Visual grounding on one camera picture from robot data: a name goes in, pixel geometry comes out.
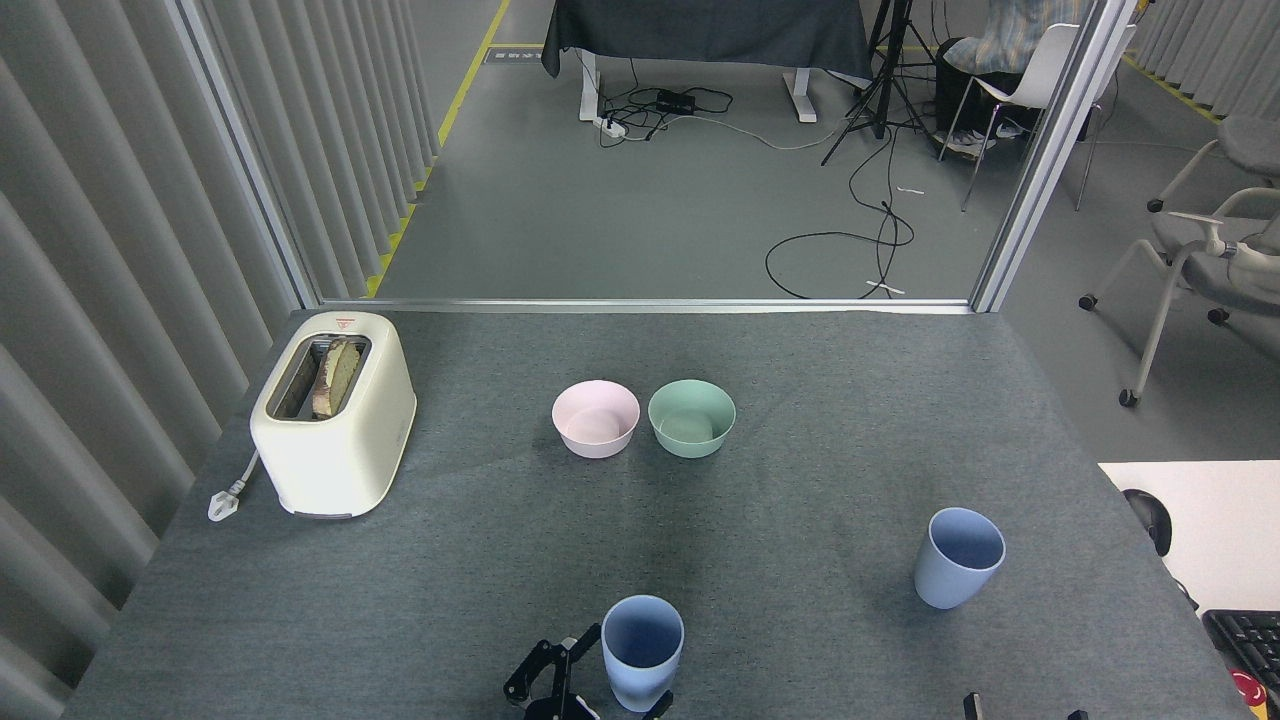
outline bread slice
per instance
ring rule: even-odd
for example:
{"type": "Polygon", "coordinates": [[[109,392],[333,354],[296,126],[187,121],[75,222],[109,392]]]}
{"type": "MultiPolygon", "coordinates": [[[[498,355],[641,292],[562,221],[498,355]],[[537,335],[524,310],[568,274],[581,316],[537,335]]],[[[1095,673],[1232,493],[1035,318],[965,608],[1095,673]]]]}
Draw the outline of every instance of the bread slice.
{"type": "Polygon", "coordinates": [[[347,398],[358,365],[360,348],[355,343],[342,338],[329,343],[329,350],[320,361],[316,384],[311,389],[311,411],[317,420],[328,420],[342,410],[342,401],[347,398]]]}

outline green bowl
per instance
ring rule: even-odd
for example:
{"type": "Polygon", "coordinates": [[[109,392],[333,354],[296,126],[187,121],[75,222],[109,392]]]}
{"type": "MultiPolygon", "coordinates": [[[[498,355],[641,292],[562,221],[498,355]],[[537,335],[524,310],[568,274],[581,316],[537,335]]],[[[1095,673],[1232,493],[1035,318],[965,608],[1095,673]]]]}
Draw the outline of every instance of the green bowl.
{"type": "Polygon", "coordinates": [[[676,380],[649,398],[658,443],[680,457],[705,457],[724,445],[737,409],[723,389],[704,380],[676,380]]]}

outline table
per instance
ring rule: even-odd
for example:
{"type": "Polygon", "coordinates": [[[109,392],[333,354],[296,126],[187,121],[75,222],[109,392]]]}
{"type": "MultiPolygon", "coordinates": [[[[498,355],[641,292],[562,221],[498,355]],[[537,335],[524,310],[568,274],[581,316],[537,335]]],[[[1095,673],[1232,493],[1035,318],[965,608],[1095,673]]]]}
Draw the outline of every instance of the table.
{"type": "MultiPolygon", "coordinates": [[[[960,717],[970,691],[991,720],[1251,717],[997,315],[388,316],[420,405],[385,501],[307,520],[256,478],[209,523],[252,450],[251,389],[64,717],[518,720],[502,683],[529,648],[637,592],[687,628],[668,720],[960,717]],[[576,457],[550,406],[599,377],[643,405],[713,380],[737,425],[703,460],[646,420],[622,454],[576,457]],[[910,566],[950,505],[1009,555],[943,612],[910,566]]],[[[631,716],[598,648],[573,689],[631,716]]]]}
{"type": "Polygon", "coordinates": [[[783,82],[804,123],[818,120],[808,96],[810,68],[870,78],[858,0],[556,0],[543,45],[552,77],[570,47],[582,51],[581,120],[598,111],[596,54],[796,68],[783,82]]]}

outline plastic cup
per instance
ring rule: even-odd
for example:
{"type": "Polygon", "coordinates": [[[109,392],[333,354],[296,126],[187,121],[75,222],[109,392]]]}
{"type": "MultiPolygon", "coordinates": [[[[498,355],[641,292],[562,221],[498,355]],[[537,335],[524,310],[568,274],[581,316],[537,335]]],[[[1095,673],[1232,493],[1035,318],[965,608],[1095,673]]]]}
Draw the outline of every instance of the plastic cup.
{"type": "Polygon", "coordinates": [[[648,712],[676,679],[685,621],[666,600],[634,594],[604,614],[600,646],[613,697],[631,712],[648,712]]]}
{"type": "Polygon", "coordinates": [[[571,386],[556,398],[552,423],[564,446],[582,457],[617,455],[631,442],[640,421],[640,401],[609,380],[571,386]]]}
{"type": "Polygon", "coordinates": [[[705,457],[724,445],[737,409],[723,389],[704,380],[676,380],[649,400],[649,423],[667,452],[705,457]]]}
{"type": "Polygon", "coordinates": [[[938,610],[978,594],[1005,562],[1005,536],[986,515],[945,507],[929,519],[915,557],[915,593],[938,610]]]}

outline person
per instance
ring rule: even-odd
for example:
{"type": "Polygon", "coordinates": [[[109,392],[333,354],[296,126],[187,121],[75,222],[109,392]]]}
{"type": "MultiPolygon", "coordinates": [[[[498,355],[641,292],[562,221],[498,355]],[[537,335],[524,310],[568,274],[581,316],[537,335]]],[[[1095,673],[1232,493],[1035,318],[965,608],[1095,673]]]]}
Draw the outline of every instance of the person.
{"type": "MultiPolygon", "coordinates": [[[[1044,29],[1053,23],[1079,24],[1088,9],[1089,0],[991,0],[982,37],[954,37],[938,46],[933,97],[938,132],[934,140],[943,142],[970,77],[1012,92],[1044,29]]],[[[947,149],[977,156],[995,106],[991,95],[977,87],[970,90],[955,132],[947,138],[947,149]]],[[[995,137],[987,141],[987,147],[997,138],[1018,137],[1025,128],[1034,127],[1038,114],[1039,110],[1029,108],[1002,111],[1005,120],[992,133],[995,137]]]]}

